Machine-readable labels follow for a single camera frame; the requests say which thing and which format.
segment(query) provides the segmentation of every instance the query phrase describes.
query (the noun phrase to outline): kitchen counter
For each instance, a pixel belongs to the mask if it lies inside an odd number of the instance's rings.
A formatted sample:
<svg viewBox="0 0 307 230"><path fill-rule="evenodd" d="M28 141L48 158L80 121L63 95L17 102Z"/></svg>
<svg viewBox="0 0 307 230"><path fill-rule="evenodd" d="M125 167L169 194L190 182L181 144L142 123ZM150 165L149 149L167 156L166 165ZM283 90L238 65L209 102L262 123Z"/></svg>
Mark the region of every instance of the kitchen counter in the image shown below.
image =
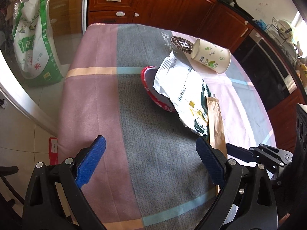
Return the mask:
<svg viewBox="0 0 307 230"><path fill-rule="evenodd" d="M282 49L279 47L279 45L268 35L267 32L265 32L262 28L260 28L251 18L249 18L244 13L242 13L240 10L238 10L238 9L234 8L233 6L225 3L222 0L217 0L217 1L219 3L221 3L221 4L223 4L224 6L230 8L232 11L236 12L242 18L244 18L246 21L248 21L252 25L252 27L271 45L271 47L275 50L275 52L277 52L279 58L282 60L282 62L287 67L288 71L290 72L292 78L295 81L295 84L296 84L297 88L300 90L300 93L302 95L301 103L307 104L307 94L305 92L303 84L302 84L300 78L297 76L296 71L295 71L293 65L291 64L291 62L289 61L287 56L284 54Z"/></svg>

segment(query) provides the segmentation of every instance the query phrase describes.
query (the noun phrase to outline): cloth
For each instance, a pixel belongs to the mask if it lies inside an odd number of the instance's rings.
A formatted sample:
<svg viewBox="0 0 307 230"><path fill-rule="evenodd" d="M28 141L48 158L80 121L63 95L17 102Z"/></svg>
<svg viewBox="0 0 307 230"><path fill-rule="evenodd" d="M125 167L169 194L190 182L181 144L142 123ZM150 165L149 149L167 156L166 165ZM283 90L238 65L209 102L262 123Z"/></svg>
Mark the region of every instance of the cloth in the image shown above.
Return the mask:
<svg viewBox="0 0 307 230"><path fill-rule="evenodd" d="M106 151L82 186L93 211L110 229L194 229L215 198L199 158L197 135L176 113L147 95L140 72L173 51L196 70L220 102L226 143L275 146L261 100L232 57L218 75L172 43L196 38L137 24L89 26L64 83L59 112L59 161L89 147L98 135Z"/></svg>

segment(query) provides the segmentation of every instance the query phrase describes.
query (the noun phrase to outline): plastic bag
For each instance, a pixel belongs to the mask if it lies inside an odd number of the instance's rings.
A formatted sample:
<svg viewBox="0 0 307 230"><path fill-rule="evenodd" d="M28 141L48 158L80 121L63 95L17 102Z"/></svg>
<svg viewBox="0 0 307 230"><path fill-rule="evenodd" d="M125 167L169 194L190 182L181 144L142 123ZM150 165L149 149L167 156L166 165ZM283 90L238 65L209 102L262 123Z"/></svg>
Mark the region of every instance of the plastic bag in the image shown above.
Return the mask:
<svg viewBox="0 0 307 230"><path fill-rule="evenodd" d="M49 19L49 0L20 0L14 6L13 45L28 86L61 81L60 62Z"/></svg>

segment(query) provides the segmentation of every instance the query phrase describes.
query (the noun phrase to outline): brown paper bag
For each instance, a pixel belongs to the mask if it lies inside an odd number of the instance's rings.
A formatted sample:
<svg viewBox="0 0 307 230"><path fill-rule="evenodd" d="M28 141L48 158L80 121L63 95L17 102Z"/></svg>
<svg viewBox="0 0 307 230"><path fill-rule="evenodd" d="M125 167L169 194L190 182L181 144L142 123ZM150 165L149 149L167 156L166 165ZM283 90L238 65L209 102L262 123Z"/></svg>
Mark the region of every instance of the brown paper bag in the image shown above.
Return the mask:
<svg viewBox="0 0 307 230"><path fill-rule="evenodd" d="M227 158L224 125L219 100L214 97L207 97L207 108L209 123L209 143L212 148L220 150ZM216 195L219 193L219 191L219 186L216 186Z"/></svg>

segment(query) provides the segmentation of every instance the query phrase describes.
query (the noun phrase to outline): door frame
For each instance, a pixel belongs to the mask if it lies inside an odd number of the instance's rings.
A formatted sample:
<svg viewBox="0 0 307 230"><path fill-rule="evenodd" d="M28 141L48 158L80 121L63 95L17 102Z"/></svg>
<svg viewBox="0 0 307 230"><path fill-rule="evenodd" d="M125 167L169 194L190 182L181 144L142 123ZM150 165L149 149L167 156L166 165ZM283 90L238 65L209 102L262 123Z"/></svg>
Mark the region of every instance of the door frame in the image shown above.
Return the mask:
<svg viewBox="0 0 307 230"><path fill-rule="evenodd" d="M88 0L82 0L82 33L84 34L87 27L87 2Z"/></svg>

